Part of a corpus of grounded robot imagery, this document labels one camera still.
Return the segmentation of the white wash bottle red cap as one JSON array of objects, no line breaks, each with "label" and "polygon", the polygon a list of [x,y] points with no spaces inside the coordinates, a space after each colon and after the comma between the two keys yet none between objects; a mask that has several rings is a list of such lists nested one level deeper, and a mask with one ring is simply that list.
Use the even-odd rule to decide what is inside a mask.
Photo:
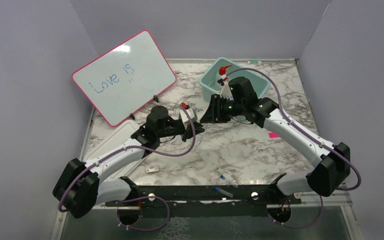
[{"label": "white wash bottle red cap", "polygon": [[216,83],[221,87],[222,90],[229,90],[229,77],[227,76],[227,70],[232,65],[225,65],[219,68],[218,70],[218,76],[219,79],[216,81]]}]

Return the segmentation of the white plastic lid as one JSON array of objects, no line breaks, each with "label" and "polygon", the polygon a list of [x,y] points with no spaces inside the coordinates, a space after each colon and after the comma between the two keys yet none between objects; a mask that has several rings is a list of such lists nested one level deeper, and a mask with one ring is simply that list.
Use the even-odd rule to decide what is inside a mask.
[{"label": "white plastic lid", "polygon": [[[126,120],[117,128],[110,129],[104,126],[102,120],[96,120],[91,130],[88,150],[85,152],[83,159],[86,161],[101,155],[107,155],[108,152],[130,138],[139,127],[133,120]],[[146,169],[145,160],[142,159],[116,171],[106,181],[114,181],[119,177],[129,177],[131,180],[140,183],[140,178],[147,174]]]}]

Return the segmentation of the blue capped test tubes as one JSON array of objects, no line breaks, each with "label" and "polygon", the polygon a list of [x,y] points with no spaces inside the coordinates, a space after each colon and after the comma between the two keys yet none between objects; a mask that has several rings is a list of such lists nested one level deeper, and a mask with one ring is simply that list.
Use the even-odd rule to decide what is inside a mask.
[{"label": "blue capped test tubes", "polygon": [[220,175],[220,178],[222,179],[222,180],[224,180],[224,181],[226,181],[227,183],[229,183],[231,186],[233,186],[234,188],[238,188],[239,186],[238,186],[238,184],[234,181],[234,180],[232,180],[232,179],[230,179],[230,178],[226,178],[224,175]]}]

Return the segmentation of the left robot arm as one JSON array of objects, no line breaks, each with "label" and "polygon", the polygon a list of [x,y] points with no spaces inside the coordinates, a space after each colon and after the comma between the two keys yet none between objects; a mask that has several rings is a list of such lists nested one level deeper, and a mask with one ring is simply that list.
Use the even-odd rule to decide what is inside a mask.
[{"label": "left robot arm", "polygon": [[198,122],[196,112],[188,105],[180,104],[178,119],[173,119],[162,105],[153,107],[146,121],[121,145],[104,155],[89,161],[78,158],[70,160],[62,171],[52,195],[58,200],[58,211],[69,212],[78,219],[93,206],[102,202],[120,200],[132,205],[137,200],[137,191],[123,179],[105,182],[116,171],[142,160],[151,153],[167,157],[181,157],[189,153],[190,146],[182,153],[158,151],[162,138],[180,136],[185,142],[205,132]]}]

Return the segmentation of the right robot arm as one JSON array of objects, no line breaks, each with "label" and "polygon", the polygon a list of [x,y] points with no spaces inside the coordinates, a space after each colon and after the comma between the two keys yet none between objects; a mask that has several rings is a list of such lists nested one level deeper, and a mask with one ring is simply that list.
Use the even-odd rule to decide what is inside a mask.
[{"label": "right robot arm", "polygon": [[289,195],[298,192],[315,192],[329,197],[350,175],[351,169],[342,158],[350,158],[350,148],[325,141],[314,133],[310,140],[299,132],[288,116],[283,116],[279,105],[268,97],[258,98],[250,80],[240,76],[228,83],[233,99],[213,94],[208,109],[201,117],[202,124],[227,123],[232,117],[244,116],[252,124],[277,134],[295,148],[314,167],[294,174],[286,174],[274,181],[268,190],[269,199],[280,204]]}]

